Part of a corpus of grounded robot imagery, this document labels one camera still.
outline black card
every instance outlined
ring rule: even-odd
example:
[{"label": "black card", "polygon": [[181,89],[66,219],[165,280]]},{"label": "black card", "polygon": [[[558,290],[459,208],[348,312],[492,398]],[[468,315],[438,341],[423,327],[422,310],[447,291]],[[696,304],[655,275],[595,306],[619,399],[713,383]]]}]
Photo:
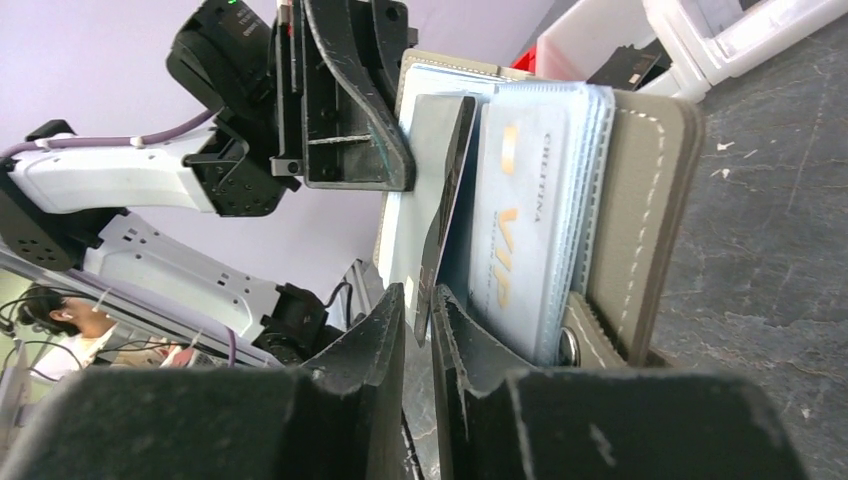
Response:
[{"label": "black card", "polygon": [[415,316],[415,339],[419,345],[424,344],[427,336],[427,320],[430,316],[430,300],[436,286],[439,265],[444,254],[445,240],[451,223],[459,180],[468,154],[469,142],[477,116],[477,99],[463,97],[453,135],[450,139],[447,157],[445,158],[445,185],[439,209],[427,231],[424,249],[421,252],[421,268],[419,270],[418,298]]}]

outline white plastic container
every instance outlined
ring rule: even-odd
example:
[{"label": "white plastic container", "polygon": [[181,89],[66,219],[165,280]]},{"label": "white plastic container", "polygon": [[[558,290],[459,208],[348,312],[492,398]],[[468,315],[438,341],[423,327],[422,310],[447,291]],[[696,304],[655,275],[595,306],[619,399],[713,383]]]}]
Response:
[{"label": "white plastic container", "polygon": [[848,0],[581,0],[536,43],[536,74],[587,80],[616,48],[659,39],[671,68],[640,91],[700,101],[848,13]]}]

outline purple cable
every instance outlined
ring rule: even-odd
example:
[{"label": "purple cable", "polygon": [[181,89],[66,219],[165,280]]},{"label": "purple cable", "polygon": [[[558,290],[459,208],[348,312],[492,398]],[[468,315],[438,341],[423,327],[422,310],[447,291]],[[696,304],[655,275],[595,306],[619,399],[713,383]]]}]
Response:
[{"label": "purple cable", "polygon": [[[200,125],[203,125],[203,123],[212,118],[213,115],[215,115],[215,112],[207,110],[178,127],[165,130],[164,132],[144,135],[141,137],[141,141],[144,145],[167,142],[172,138],[184,135]],[[50,148],[128,147],[132,145],[130,143],[132,138],[133,137],[74,137],[57,138],[56,140],[48,140],[48,142],[50,144]],[[33,150],[40,150],[40,147],[36,145],[35,142],[23,142],[4,150],[0,153],[0,158],[13,157],[21,152],[30,152]]]},{"label": "purple cable", "polygon": [[236,333],[232,329],[227,329],[227,336],[230,337],[230,357],[227,358],[227,367],[236,365]]}]

